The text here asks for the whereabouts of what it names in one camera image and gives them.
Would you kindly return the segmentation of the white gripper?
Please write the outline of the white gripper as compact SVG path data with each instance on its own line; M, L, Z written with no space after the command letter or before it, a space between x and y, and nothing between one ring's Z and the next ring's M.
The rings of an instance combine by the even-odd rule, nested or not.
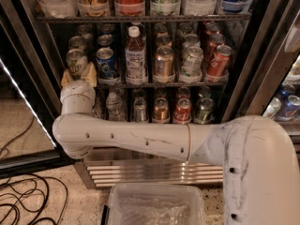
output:
M61 86L64 88L61 90L60 101L63 102L67 97L78 95L87 97L94 102L96 97L94 87L97 86L97 71L93 62L90 62L84 70L83 79L84 81L73 81L73 76L67 68L61 80Z

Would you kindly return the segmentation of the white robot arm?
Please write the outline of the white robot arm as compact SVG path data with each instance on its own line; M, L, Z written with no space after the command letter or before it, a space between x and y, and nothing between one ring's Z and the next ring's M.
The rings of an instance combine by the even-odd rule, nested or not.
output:
M250 115L218 125L116 122L92 111L93 64L63 74L62 111L52 134L65 153L84 158L100 146L223 169L225 225L300 225L300 173L293 142L277 122Z

